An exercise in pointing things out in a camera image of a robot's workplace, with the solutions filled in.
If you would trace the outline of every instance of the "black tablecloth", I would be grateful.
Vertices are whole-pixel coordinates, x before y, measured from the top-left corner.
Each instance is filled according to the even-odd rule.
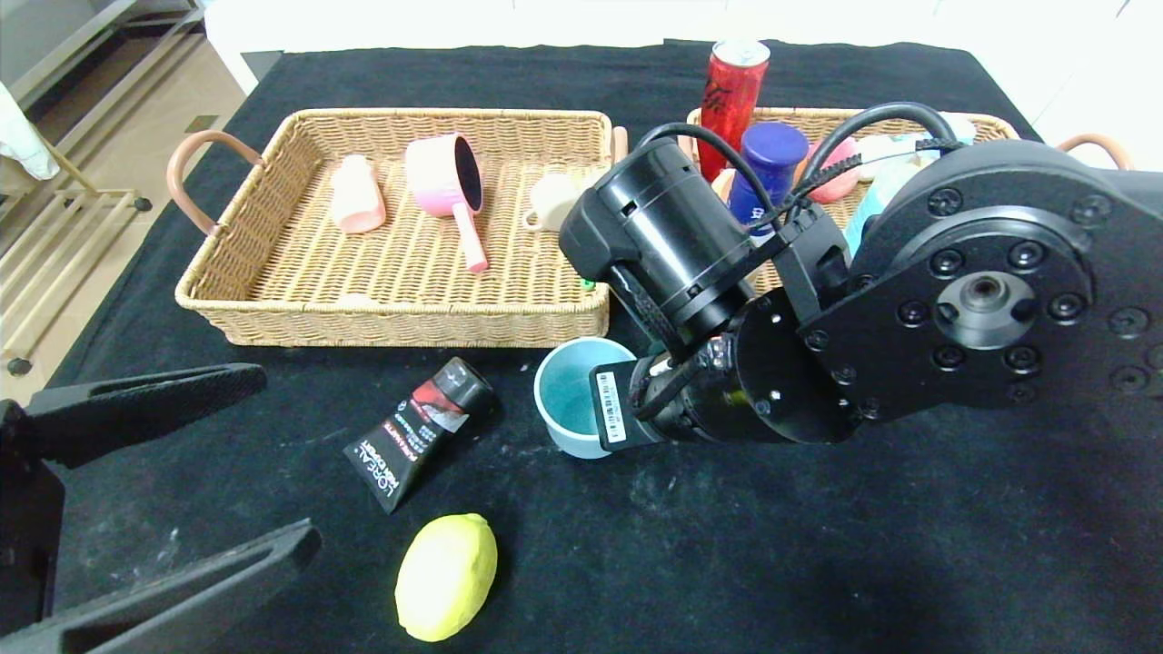
[[[968,54],[772,43],[762,105],[908,99],[1029,125]],[[708,44],[287,55],[228,129],[262,147],[307,107],[598,109],[632,138],[699,101]],[[215,149],[187,189],[211,215],[245,165]],[[311,517],[324,548],[222,652],[428,649],[395,623],[405,548],[475,511],[500,567],[463,652],[1147,652],[1161,641],[1157,419],[940,408],[835,447],[557,452],[531,401],[544,350],[238,348],[173,287],[201,234],[167,207],[53,385],[227,361],[261,396],[63,472],[58,606]],[[615,307],[612,337],[644,339]],[[385,516],[342,446],[452,354],[504,403]]]

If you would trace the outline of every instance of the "teal cup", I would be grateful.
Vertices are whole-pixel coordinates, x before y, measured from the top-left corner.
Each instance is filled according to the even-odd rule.
[[[585,336],[558,346],[537,367],[533,399],[562,452],[578,458],[601,458],[609,454],[598,441],[590,371],[621,361],[634,361],[634,353],[614,341]]]

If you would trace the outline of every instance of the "red can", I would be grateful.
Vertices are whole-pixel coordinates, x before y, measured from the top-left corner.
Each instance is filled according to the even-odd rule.
[[[700,122],[736,150],[751,122],[770,59],[771,50],[758,41],[720,41],[711,48]],[[718,150],[699,141],[699,168],[707,182],[714,182],[725,165]]]

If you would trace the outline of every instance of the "yellow lemon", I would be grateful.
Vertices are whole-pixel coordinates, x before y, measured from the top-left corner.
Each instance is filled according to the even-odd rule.
[[[424,525],[400,563],[395,611],[413,638],[444,640],[469,624],[497,574],[497,539],[476,513]]]

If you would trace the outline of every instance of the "pink cup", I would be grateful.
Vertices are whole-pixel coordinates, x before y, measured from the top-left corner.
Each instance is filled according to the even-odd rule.
[[[420,208],[438,218],[455,216],[461,250],[472,272],[488,268],[472,216],[480,212],[484,190],[472,148],[459,133],[420,138],[404,152],[408,189]]]

